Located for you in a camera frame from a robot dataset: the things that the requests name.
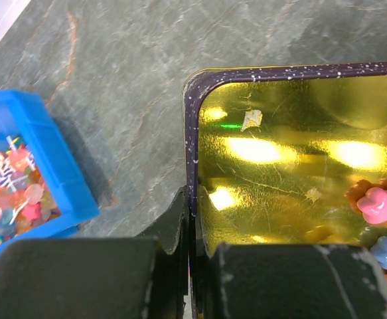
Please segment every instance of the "marble countertop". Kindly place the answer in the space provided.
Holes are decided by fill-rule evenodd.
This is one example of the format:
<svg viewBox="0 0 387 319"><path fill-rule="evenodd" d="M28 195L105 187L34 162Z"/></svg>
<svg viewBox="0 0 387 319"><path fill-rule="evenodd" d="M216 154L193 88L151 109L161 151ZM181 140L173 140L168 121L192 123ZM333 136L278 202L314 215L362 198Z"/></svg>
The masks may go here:
<svg viewBox="0 0 387 319"><path fill-rule="evenodd" d="M40 94L101 216L132 236L185 184L181 90L207 67L387 60L387 0L31 1L0 42L0 88Z"/></svg>

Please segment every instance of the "navy speckled tin rim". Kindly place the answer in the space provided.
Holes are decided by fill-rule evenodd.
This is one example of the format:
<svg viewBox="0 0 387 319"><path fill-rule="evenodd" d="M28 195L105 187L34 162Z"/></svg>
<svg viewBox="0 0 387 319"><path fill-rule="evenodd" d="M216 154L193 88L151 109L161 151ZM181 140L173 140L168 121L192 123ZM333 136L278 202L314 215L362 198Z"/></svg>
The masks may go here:
<svg viewBox="0 0 387 319"><path fill-rule="evenodd" d="M198 209L199 111L205 98L213 90L228 83L352 78L378 75L387 75L387 62L204 70L192 76L183 90L187 191L192 217L196 217Z"/></svg>

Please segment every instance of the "blue plastic container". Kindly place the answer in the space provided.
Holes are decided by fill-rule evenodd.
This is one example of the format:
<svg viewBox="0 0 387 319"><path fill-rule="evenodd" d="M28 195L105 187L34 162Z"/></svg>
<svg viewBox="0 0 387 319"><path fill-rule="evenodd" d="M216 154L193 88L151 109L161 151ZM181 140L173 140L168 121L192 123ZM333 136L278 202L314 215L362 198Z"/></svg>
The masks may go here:
<svg viewBox="0 0 387 319"><path fill-rule="evenodd" d="M0 245L0 252L19 239L67 237L77 224L99 214L81 171L39 96L0 91L0 150L7 136L21 135L62 215Z"/></svg>

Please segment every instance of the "white speck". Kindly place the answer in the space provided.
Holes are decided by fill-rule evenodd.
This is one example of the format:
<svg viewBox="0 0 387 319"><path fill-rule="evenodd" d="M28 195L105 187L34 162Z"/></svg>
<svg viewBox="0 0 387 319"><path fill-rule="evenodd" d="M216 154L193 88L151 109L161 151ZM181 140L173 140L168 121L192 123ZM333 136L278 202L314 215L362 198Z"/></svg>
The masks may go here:
<svg viewBox="0 0 387 319"><path fill-rule="evenodd" d="M305 193L305 196L314 203L322 196L322 193L320 193L317 188L313 187Z"/></svg>
<svg viewBox="0 0 387 319"><path fill-rule="evenodd" d="M250 110L245 112L244 123L240 128L240 131L243 132L247 128L259 127L262 121L262 113L260 110Z"/></svg>
<svg viewBox="0 0 387 319"><path fill-rule="evenodd" d="M232 274L229 274L228 272L224 272L223 275L221 276L221 281L223 283L230 282L232 281L234 276Z"/></svg>

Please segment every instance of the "pink gummy bear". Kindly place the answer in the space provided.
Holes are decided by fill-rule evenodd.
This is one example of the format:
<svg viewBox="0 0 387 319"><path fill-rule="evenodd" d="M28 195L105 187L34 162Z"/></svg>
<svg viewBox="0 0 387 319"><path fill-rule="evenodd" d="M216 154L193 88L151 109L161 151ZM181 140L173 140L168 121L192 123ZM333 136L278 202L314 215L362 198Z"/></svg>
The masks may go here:
<svg viewBox="0 0 387 319"><path fill-rule="evenodd" d="M41 215L41 205L37 204L26 204L22 210L22 215L29 221L34 221L40 219Z"/></svg>
<svg viewBox="0 0 387 319"><path fill-rule="evenodd" d="M369 224L387 221L387 191L377 187L370 188L366 195L357 201L357 207Z"/></svg>

